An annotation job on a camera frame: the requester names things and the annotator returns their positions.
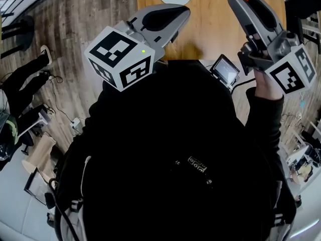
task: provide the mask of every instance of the wooden floor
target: wooden floor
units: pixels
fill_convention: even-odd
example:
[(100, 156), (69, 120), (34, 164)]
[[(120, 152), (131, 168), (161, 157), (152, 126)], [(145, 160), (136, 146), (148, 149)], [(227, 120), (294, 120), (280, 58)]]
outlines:
[[(12, 72), (18, 67), (37, 58), (40, 47), (47, 44), (52, 50), (54, 63), (48, 67), (53, 75), (59, 75), (64, 82), (53, 85), (50, 81), (35, 95), (33, 106), (46, 103), (51, 106), (56, 115), (46, 131), (57, 141), (58, 146), (65, 152), (72, 137), (77, 134), (70, 128), (67, 117), (59, 112), (55, 106), (54, 91), (57, 95), (57, 106), (70, 119), (89, 116), (89, 107), (97, 100), (102, 89), (102, 81), (92, 74), (92, 69), (84, 60), (83, 51), (104, 27), (114, 26), (120, 20), (126, 20), (137, 10), (136, 0), (42, 0), (26, 14), (35, 19), (36, 32), (32, 46), (26, 52), (18, 52), (0, 61), (0, 77)], [(13, 40), (4, 42), (5, 50), (13, 47)], [(310, 56), (317, 63), (318, 79), (314, 87), (302, 94), (305, 106), (302, 109), (302, 120), (294, 116), (286, 117), (282, 124), (282, 141), (293, 147), (294, 138), (287, 131), (289, 125), (297, 130), (308, 129), (309, 121), (316, 121), (321, 106), (321, 62), (316, 56), (316, 45), (311, 42), (307, 45)], [(245, 123), (249, 105), (245, 97), (247, 87), (239, 87), (233, 94), (237, 115)], [(301, 110), (301, 96), (295, 95), (287, 99), (283, 113), (296, 115)]]

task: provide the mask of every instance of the black jacket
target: black jacket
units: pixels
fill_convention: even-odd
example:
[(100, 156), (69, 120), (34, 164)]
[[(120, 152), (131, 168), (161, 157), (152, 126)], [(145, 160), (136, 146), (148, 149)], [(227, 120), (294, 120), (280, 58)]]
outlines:
[[(247, 91), (243, 126), (230, 92), (198, 61), (171, 61), (123, 92), (104, 83), (58, 172), (61, 206), (81, 197), (91, 156), (83, 180), (89, 240), (265, 240), (276, 180), (284, 180), (277, 154), (283, 99), (254, 92)], [(286, 181), (282, 190), (289, 222), (295, 205)]]

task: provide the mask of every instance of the black pants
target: black pants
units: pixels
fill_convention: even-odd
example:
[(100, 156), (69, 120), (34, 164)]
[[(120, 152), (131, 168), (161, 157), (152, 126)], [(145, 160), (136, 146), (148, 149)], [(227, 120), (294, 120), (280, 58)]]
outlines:
[(19, 133), (23, 132), (38, 119), (38, 113), (42, 109), (47, 111), (46, 108), (41, 105), (21, 116), (22, 112), (32, 102), (33, 95), (48, 80), (49, 77), (47, 75), (34, 77), (24, 89), (20, 89), (28, 77), (37, 71), (40, 71), (48, 64), (48, 62), (49, 60), (46, 55), (39, 56), (37, 59), (15, 70), (2, 86), (2, 89), (8, 98), (10, 114), (17, 119)]

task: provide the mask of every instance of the desk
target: desk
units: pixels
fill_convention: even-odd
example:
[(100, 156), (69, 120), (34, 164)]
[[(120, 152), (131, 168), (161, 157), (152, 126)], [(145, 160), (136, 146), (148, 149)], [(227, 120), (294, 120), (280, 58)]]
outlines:
[[(265, 0), (286, 27), (284, 0)], [(161, 0), (137, 0), (138, 9), (162, 4)], [(216, 60), (225, 54), (232, 62), (238, 62), (237, 53), (246, 42), (245, 33), (227, 0), (190, 0), (189, 22), (173, 44), (168, 44), (168, 60), (205, 59)]]

